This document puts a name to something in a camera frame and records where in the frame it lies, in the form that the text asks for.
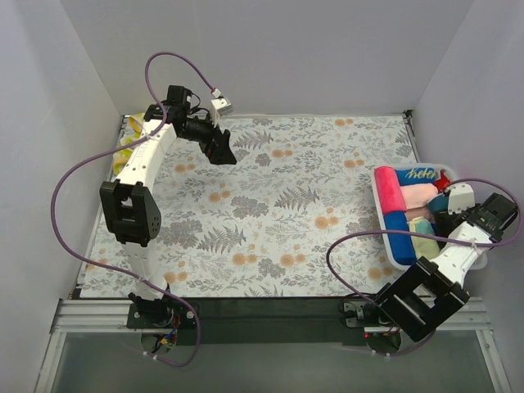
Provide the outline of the yellow lemon print towel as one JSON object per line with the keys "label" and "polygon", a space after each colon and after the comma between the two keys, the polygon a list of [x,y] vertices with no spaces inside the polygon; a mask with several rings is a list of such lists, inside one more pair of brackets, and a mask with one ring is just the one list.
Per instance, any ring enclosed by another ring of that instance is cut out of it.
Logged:
{"label": "yellow lemon print towel", "polygon": [[[124,118],[123,128],[117,147],[126,146],[141,137],[144,113],[137,113]],[[134,147],[119,150],[113,154],[113,173],[119,174],[133,153]]]}

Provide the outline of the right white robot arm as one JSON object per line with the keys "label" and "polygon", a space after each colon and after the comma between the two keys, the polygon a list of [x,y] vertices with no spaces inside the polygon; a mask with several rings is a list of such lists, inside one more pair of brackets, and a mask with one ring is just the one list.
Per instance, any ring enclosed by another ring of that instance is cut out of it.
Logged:
{"label": "right white robot arm", "polygon": [[395,323],[414,342],[430,335],[466,305],[470,298],[463,289],[467,272],[502,240],[517,215],[517,205],[498,193],[466,210],[438,256],[419,258],[378,292],[370,305],[372,319],[384,326]]}

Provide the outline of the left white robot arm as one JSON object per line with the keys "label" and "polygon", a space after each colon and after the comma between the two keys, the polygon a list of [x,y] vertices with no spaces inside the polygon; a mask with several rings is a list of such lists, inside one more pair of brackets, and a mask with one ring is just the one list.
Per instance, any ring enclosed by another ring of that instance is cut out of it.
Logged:
{"label": "left white robot arm", "polygon": [[158,268],[156,238],[161,229],[161,212],[152,195],[156,175],[165,154],[176,139],[198,143],[212,165],[234,165],[237,160],[229,146],[231,134],[221,130],[221,115],[232,112],[231,102],[217,89],[211,92],[210,111],[197,117],[191,105],[193,93],[178,85],[168,88],[161,104],[152,104],[143,116],[137,145],[115,179],[100,187],[102,211],[107,229],[128,254],[138,283],[129,298],[138,316],[163,328],[174,317],[165,290],[168,284]]}

